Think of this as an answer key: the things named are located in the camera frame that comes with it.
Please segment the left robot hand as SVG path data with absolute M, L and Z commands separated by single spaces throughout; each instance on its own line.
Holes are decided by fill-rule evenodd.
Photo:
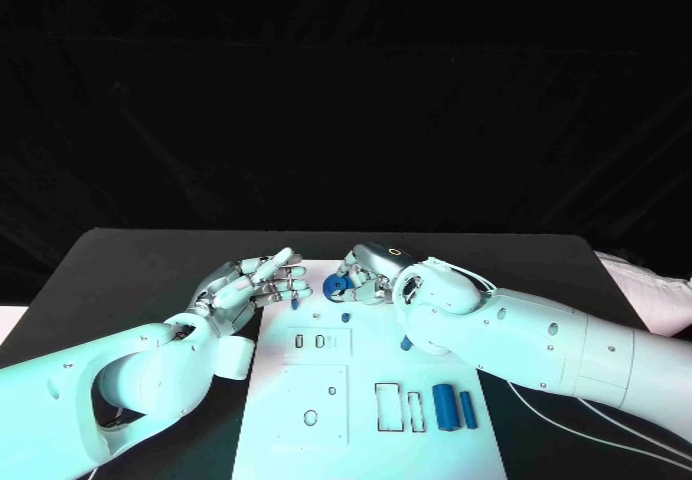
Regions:
M 186 312 L 205 318 L 219 337 L 242 330 L 260 308 L 311 295 L 301 260 L 286 247 L 274 255 L 226 262 L 205 278 Z

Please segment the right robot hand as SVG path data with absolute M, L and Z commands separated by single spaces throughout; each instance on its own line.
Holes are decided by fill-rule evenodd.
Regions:
M 323 282 L 326 299 L 371 306 L 389 303 L 399 274 L 415 263 L 415 258 L 392 246 L 376 242 L 358 244 Z

